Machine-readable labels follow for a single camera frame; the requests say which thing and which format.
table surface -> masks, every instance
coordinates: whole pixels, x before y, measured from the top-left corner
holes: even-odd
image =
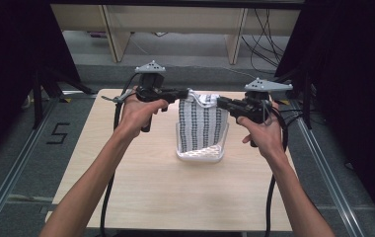
[[[113,98],[120,92],[104,89],[98,94],[53,204],[60,202],[112,135],[114,103],[100,97]],[[243,92],[198,93],[215,93],[232,99],[244,97]],[[106,227],[265,230],[271,171],[258,149],[241,142],[247,131],[229,117],[225,154],[220,162],[182,161],[176,154],[178,110],[175,102],[167,112],[153,116],[150,132],[141,133],[129,146],[116,170]],[[102,201],[88,227],[99,227]],[[271,229],[291,230],[277,187],[272,198]]]

checkered pattern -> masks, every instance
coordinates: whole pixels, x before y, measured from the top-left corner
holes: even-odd
[[[227,125],[228,113],[216,108],[219,95],[198,95],[179,102],[181,152],[199,150],[217,144]]]

white basket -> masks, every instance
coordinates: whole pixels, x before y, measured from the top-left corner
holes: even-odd
[[[177,140],[177,149],[176,153],[181,160],[184,161],[201,161],[201,162],[219,162],[224,156],[224,144],[225,138],[227,137],[229,123],[227,122],[224,132],[220,141],[212,146],[205,147],[200,150],[192,150],[188,152],[181,152],[181,134],[180,134],[180,125],[176,123],[176,138]]]

gray floor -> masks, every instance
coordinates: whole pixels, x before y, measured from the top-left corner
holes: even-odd
[[[63,34],[83,83],[95,90],[121,87],[135,66],[146,64],[151,60],[168,67],[166,78],[169,78],[170,85],[190,86],[197,90],[242,91],[244,84],[253,81],[255,77],[268,79],[272,77],[271,74],[254,70],[251,53],[244,43],[241,45],[237,64],[230,65],[224,37],[219,35],[166,34],[157,37],[151,33],[135,33],[131,37],[122,62],[116,64],[112,61],[106,39],[90,38],[84,32]],[[245,38],[248,42],[253,42],[250,36]],[[288,38],[273,39],[282,48],[285,48],[288,42]],[[262,53],[275,61],[272,54],[264,50]],[[259,70],[269,72],[275,70],[275,67],[256,57],[253,58],[253,64]],[[61,86],[64,90],[75,90],[67,85]],[[273,96],[284,98],[283,94]],[[93,98],[77,97],[70,103],[59,103],[55,106],[46,128],[37,141],[31,159],[0,214],[0,236],[38,235],[93,102]],[[325,125],[322,115],[313,113],[311,117],[313,132],[361,229],[365,236],[375,236],[374,203],[357,176],[343,166],[345,157],[329,127]],[[67,137],[62,144],[49,145],[47,144],[49,141],[58,139],[51,133],[59,122],[69,123],[59,130],[67,133]],[[33,110],[30,108],[17,117],[15,125],[1,143],[0,186],[31,133],[32,125]],[[333,227],[337,236],[349,236],[297,123],[290,126],[289,149],[297,174],[310,199]],[[97,229],[90,229],[86,236],[95,236],[98,233]],[[272,234],[272,236],[291,235],[291,232]],[[248,236],[263,236],[263,233],[250,232]]]

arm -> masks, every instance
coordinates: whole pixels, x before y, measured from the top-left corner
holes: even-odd
[[[120,125],[105,144],[98,157],[71,188],[52,213],[39,236],[82,236],[102,194],[141,127],[152,114],[167,107],[166,101],[139,102],[135,96],[125,101]]]
[[[296,236],[335,236],[332,228],[308,199],[282,148],[279,122],[272,116],[272,124],[256,124],[245,117],[238,123],[250,133],[251,139],[266,159],[282,196],[292,230]]]

